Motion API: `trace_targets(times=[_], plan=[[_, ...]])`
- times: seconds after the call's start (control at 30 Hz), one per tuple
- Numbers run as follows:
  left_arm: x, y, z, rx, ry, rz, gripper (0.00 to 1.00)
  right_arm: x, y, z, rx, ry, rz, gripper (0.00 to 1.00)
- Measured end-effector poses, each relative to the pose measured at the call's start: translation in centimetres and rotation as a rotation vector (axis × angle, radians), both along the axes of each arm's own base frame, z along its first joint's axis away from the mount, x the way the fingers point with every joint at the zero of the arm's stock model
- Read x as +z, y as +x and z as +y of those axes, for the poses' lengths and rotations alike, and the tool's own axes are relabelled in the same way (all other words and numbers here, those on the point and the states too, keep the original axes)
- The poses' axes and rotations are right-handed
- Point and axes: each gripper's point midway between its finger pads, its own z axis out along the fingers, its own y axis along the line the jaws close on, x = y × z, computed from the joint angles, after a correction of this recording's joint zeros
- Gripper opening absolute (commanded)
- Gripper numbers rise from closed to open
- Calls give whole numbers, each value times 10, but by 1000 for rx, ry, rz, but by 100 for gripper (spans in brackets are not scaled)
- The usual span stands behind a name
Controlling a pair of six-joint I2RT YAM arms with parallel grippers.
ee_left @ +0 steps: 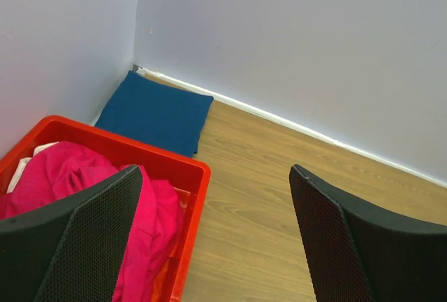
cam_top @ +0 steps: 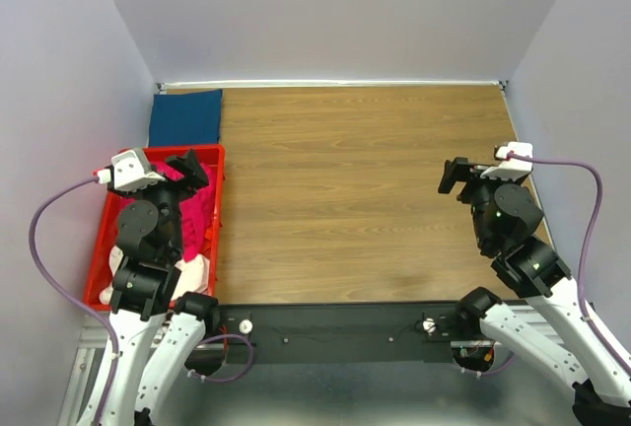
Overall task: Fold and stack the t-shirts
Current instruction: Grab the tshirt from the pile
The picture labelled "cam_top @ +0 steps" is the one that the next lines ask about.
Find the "magenta t shirt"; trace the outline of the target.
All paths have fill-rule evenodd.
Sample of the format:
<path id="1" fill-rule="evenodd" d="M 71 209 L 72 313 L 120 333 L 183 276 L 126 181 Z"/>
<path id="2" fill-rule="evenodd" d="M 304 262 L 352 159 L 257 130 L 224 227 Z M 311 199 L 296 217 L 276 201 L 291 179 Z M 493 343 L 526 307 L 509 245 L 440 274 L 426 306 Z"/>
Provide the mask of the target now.
<path id="1" fill-rule="evenodd" d="M 190 262 L 208 250 L 213 225 L 217 171 L 215 167 L 201 164 L 208 176 L 208 184 L 180 204 L 183 237 L 183 260 Z"/>

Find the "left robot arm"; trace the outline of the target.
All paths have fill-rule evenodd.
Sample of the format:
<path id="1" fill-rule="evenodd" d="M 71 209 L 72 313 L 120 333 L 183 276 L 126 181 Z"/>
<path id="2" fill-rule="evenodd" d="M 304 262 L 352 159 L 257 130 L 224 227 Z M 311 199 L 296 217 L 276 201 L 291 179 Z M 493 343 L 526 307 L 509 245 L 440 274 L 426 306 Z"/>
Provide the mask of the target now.
<path id="1" fill-rule="evenodd" d="M 115 243 L 122 259 L 112 278 L 109 316 L 103 321 L 106 351 L 81 425 L 132 425 L 149 416 L 136 408 L 136 397 L 180 277 L 180 205 L 209 183 L 193 149 L 169 156 L 165 163 L 179 172 L 178 179 L 158 172 L 141 148 L 115 155 L 96 173 L 98 183 L 131 202 L 116 219 Z"/>

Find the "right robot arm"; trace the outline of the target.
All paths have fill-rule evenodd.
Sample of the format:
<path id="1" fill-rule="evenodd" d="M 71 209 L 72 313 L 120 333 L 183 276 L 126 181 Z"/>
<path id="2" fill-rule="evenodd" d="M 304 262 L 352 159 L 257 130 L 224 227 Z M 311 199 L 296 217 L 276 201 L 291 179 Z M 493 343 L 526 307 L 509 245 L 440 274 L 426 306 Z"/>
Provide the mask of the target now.
<path id="1" fill-rule="evenodd" d="M 457 157 L 445 162 L 438 190 L 458 182 L 457 200 L 469 206 L 477 246 L 497 277 L 535 309 L 560 337 L 553 342 L 522 321 L 509 305 L 478 287 L 456 305 L 454 327 L 467 339 L 490 338 L 508 348 L 572 400 L 582 425 L 630 422 L 628 352 L 580 301 L 579 286 L 558 253 L 536 235 L 543 219 L 523 185 L 528 167 L 514 153 L 497 166 Z"/>

